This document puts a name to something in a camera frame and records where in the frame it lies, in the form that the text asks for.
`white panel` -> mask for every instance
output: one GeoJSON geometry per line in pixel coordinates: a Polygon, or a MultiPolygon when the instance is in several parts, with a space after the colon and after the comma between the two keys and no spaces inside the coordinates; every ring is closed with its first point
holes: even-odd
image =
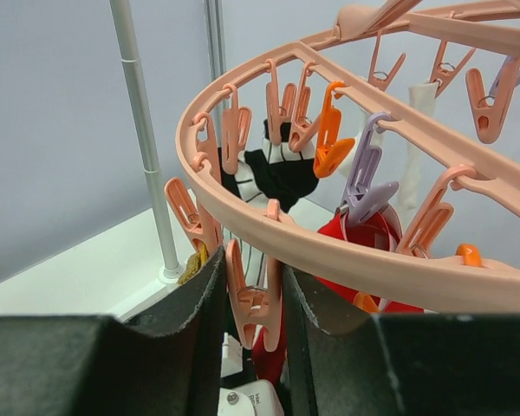
{"type": "MultiPolygon", "coordinates": [[[[132,9],[168,179],[179,117],[210,82],[204,5],[132,9]]],[[[0,2],[0,280],[148,206],[109,2],[0,2]]]]}
{"type": "MultiPolygon", "coordinates": [[[[224,0],[224,36],[227,68],[249,60],[269,49],[286,42],[314,34],[333,26],[337,12],[350,0],[263,0],[262,2],[238,2],[224,0]]],[[[358,0],[380,6],[382,0],[358,0]]],[[[425,0],[420,8],[431,8],[450,3],[463,3],[461,0],[425,0]]],[[[520,20],[497,23],[520,28],[520,20]]],[[[374,39],[350,43],[324,54],[344,68],[360,76],[367,76],[374,47],[374,39]]],[[[402,52],[406,52],[406,62],[388,93],[408,100],[408,87],[424,82],[430,75],[439,41],[411,34],[384,36],[381,41],[378,69],[388,71],[402,52]]],[[[450,45],[445,59],[452,64],[460,61],[468,48],[450,45]]],[[[486,87],[493,82],[504,57],[486,51],[478,51],[464,71],[451,86],[439,97],[436,119],[463,134],[477,140],[468,97],[465,88],[465,71],[468,68],[480,68],[486,87]]],[[[300,64],[293,62],[279,70],[280,88],[288,81],[298,81],[300,64]]],[[[267,75],[260,81],[242,88],[239,99],[243,105],[253,110],[253,126],[249,138],[249,148],[259,147],[263,134],[262,120],[265,118],[265,86],[267,75]]],[[[313,80],[313,99],[309,114],[315,114],[322,105],[325,82],[313,80]]],[[[357,133],[360,112],[346,99],[337,101],[343,112],[341,136],[349,137],[357,133]]],[[[489,148],[520,163],[520,87],[517,88],[510,105],[501,138],[489,148]]],[[[406,145],[402,138],[393,133],[386,133],[383,146],[383,160],[375,182],[398,180],[406,162],[406,145]]],[[[442,172],[442,166],[429,157],[423,161],[423,180],[420,195],[429,191],[434,180],[442,172]]],[[[311,195],[311,200],[333,210],[341,198],[345,179],[334,175],[323,179],[318,189],[311,195]]],[[[459,243],[477,245],[486,257],[496,258],[520,267],[520,220],[498,204],[476,194],[449,192],[445,199],[454,204],[456,211],[451,222],[438,237],[433,246],[436,257],[450,256],[459,243]]]]}

